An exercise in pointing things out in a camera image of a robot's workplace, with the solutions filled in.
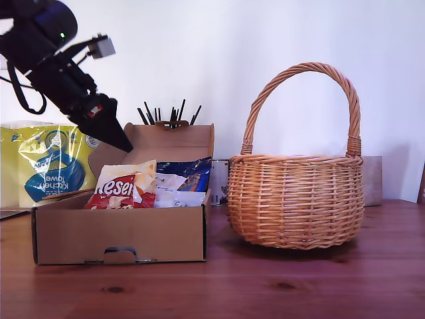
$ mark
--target blue logo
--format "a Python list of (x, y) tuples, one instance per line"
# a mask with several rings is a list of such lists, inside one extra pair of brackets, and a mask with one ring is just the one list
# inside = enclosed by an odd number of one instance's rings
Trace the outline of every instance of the blue logo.
[[(45, 143), (48, 155), (35, 163), (34, 169), (38, 173), (25, 184), (25, 190), (33, 201), (39, 202), (46, 196), (78, 191), (82, 187), (86, 174), (81, 163), (65, 153), (67, 141), (64, 132), (52, 131), (47, 134)], [(49, 169), (56, 161), (66, 167)]]

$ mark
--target candy wrapper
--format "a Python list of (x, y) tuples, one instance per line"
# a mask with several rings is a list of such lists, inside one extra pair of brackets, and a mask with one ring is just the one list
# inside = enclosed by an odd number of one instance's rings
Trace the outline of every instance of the candy wrapper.
[(179, 191), (206, 192), (211, 163), (211, 158), (198, 159), (197, 161), (162, 161), (157, 164), (157, 173), (186, 177), (187, 180), (180, 186)]
[(152, 208), (156, 161), (139, 165), (105, 165), (85, 209)]

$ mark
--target woven basket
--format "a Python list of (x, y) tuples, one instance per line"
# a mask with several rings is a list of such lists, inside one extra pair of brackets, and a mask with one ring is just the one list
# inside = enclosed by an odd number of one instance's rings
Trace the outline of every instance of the woven basket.
[[(305, 71), (329, 75), (349, 101), (345, 157), (252, 155), (261, 106), (287, 78)], [(352, 239), (363, 217), (360, 106), (350, 81), (332, 66), (301, 63), (275, 77), (251, 106), (241, 155), (230, 159), (229, 221), (253, 244), (291, 249), (327, 248)]]

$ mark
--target box flap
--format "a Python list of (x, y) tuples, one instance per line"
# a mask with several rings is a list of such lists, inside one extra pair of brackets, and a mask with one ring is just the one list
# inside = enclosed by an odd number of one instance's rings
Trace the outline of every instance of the box flap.
[(124, 128), (134, 150), (125, 153), (101, 143), (88, 162), (99, 178), (104, 165), (139, 164), (149, 160), (195, 161), (213, 156), (214, 125), (192, 125), (174, 130), (154, 125), (127, 124)]

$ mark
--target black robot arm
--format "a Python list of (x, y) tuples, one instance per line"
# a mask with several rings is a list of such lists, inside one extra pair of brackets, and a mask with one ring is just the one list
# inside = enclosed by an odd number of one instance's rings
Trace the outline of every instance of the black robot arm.
[[(117, 101), (97, 93), (93, 78), (72, 60), (86, 47), (94, 58), (114, 54), (108, 36), (98, 35), (58, 51), (75, 37), (78, 27), (72, 11), (55, 0), (1, 0), (0, 17), (14, 19), (12, 29), (0, 36), (0, 53), (7, 59), (22, 107), (33, 114), (43, 113), (45, 95), (83, 133), (130, 152), (133, 146), (116, 119)], [(42, 94), (44, 104), (39, 111), (29, 108), (15, 68)]]

